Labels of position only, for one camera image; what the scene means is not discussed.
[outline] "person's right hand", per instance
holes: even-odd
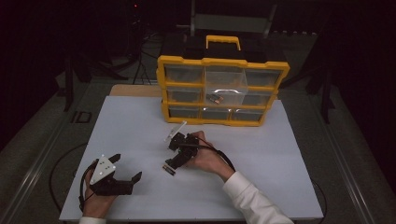
[[[192,133],[192,135],[199,139],[199,145],[213,147],[211,143],[206,142],[205,133],[203,131]],[[196,167],[203,171],[217,174],[224,182],[234,173],[234,170],[224,159],[216,151],[209,148],[200,148],[197,155],[187,161],[186,166]]]

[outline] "small object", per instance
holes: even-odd
[[[219,105],[221,101],[224,100],[224,98],[220,95],[217,94],[208,94],[206,96],[206,99],[210,100],[211,102],[215,103],[216,105]]]
[[[184,127],[184,125],[187,124],[186,120],[181,121],[181,124],[178,124],[177,126],[175,126],[171,132],[168,134],[168,136],[165,137],[165,139],[163,139],[164,142],[169,141],[170,139],[172,139],[178,132],[180,132],[180,130]]]

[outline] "table surface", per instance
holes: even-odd
[[[107,96],[90,142],[78,167],[60,220],[78,220],[80,177],[102,154],[121,158],[114,177],[128,180],[142,171],[132,195],[119,196],[107,219],[119,221],[242,220],[222,191],[215,175],[185,167],[175,176],[164,161],[176,153],[163,141],[176,124],[161,113],[158,86],[116,85]],[[292,219],[322,217],[318,199],[304,165],[282,103],[274,101],[261,127],[186,125],[181,132],[203,130],[243,173]]]

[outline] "wire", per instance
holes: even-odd
[[[318,224],[321,224],[323,222],[324,218],[326,218],[326,215],[327,215],[327,198],[326,198],[326,195],[324,194],[323,189],[320,187],[320,185],[317,182],[315,182],[311,177],[309,177],[309,178],[311,179],[312,185],[314,187],[318,188],[320,193],[321,193],[321,195],[323,196],[323,201],[324,201],[323,218],[318,222]]]
[[[225,155],[224,152],[222,152],[222,151],[216,149],[215,147],[212,146],[212,144],[206,142],[206,140],[204,140],[204,139],[202,139],[202,138],[200,138],[200,137],[197,137],[197,136],[194,136],[194,137],[195,137],[196,139],[198,139],[198,140],[203,141],[203,142],[206,144],[206,146],[203,146],[203,145],[187,145],[187,144],[180,144],[180,145],[181,145],[181,146],[198,147],[198,148],[207,148],[207,149],[211,149],[211,150],[213,150],[213,151],[216,151],[216,152],[227,162],[227,164],[235,171],[235,168],[233,167],[233,163],[232,163],[231,160],[227,157],[227,155]]]
[[[90,166],[88,166],[88,168],[84,171],[84,174],[81,176],[81,181],[79,182],[79,197],[78,197],[78,200],[79,200],[79,209],[81,210],[81,212],[84,211],[84,204],[85,204],[85,202],[86,202],[89,198],[91,198],[91,196],[93,195],[93,194],[91,194],[87,199],[84,199],[84,192],[83,192],[83,190],[84,190],[85,176],[87,176],[87,173],[88,173],[90,170],[93,170],[93,169],[96,167],[96,164],[97,164],[98,161],[99,161],[98,159],[94,160],[93,163],[92,163]]]
[[[53,202],[55,203],[56,208],[58,209],[59,213],[62,212],[62,208],[61,208],[61,206],[59,205],[58,201],[56,200],[55,194],[54,194],[54,192],[53,192],[53,188],[52,188],[52,177],[53,177],[53,173],[55,172],[55,169],[56,169],[56,167],[58,166],[59,162],[60,162],[61,160],[63,160],[69,153],[71,153],[72,151],[74,151],[74,150],[76,150],[76,149],[78,149],[78,148],[80,148],[80,147],[85,147],[85,146],[87,146],[87,145],[88,145],[88,143],[83,143],[83,144],[80,144],[80,145],[78,145],[78,146],[76,146],[76,147],[73,147],[73,148],[69,149],[68,151],[66,151],[66,152],[55,162],[55,164],[52,166],[52,169],[51,169],[51,171],[50,171],[50,173],[49,173],[49,194],[50,194],[51,199],[52,199]]]

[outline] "white shirt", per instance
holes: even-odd
[[[235,172],[223,186],[233,201],[233,206],[242,212],[249,224],[292,224],[280,209],[241,173]],[[106,220],[82,217],[79,224],[105,224]]]

